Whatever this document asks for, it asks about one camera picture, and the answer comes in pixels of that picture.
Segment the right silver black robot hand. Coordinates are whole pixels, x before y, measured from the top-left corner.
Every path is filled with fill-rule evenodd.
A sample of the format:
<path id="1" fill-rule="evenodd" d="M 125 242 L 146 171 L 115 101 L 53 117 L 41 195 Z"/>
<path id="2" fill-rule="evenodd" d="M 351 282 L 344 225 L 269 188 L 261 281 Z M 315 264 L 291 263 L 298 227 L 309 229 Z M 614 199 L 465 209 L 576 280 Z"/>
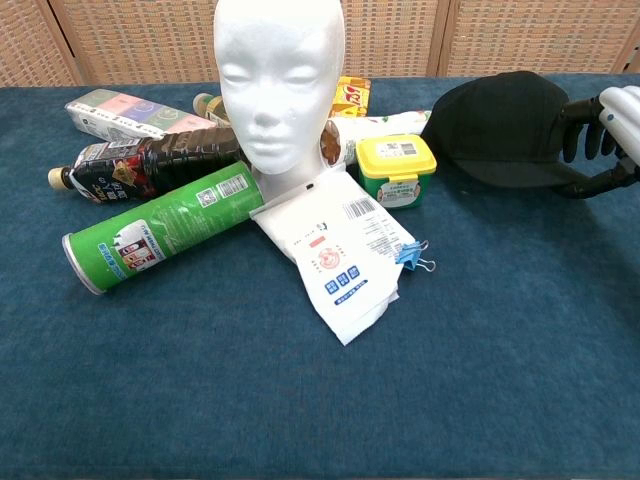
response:
<path id="1" fill-rule="evenodd" d="M 563 160 L 574 160 L 582 131 L 588 160 L 613 153 L 614 167 L 595 176 L 582 175 L 555 186 L 553 191 L 567 199 L 587 199 L 639 181 L 639 88 L 635 85 L 608 87 L 589 99 L 565 104 L 558 115 L 563 128 Z"/>

